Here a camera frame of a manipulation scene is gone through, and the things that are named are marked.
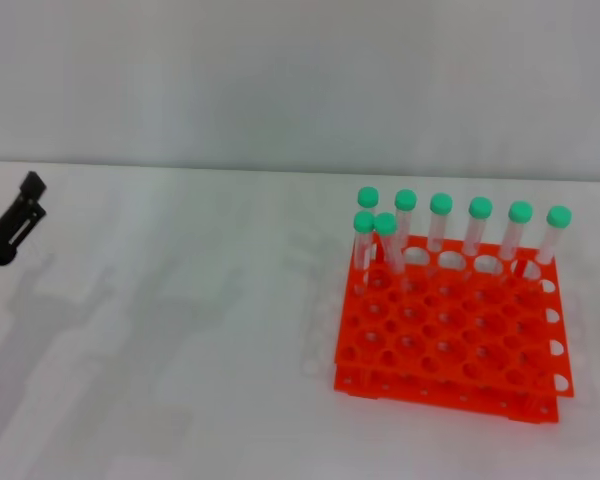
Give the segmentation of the orange test tube rack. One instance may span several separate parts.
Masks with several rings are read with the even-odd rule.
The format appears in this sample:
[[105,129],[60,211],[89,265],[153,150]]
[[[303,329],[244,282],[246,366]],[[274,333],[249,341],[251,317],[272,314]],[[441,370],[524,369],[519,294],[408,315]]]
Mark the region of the orange test tube rack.
[[555,423],[574,396],[557,266],[532,248],[500,262],[422,236],[405,251],[406,278],[377,251],[350,269],[335,347],[334,387],[352,396],[421,403],[528,423]]

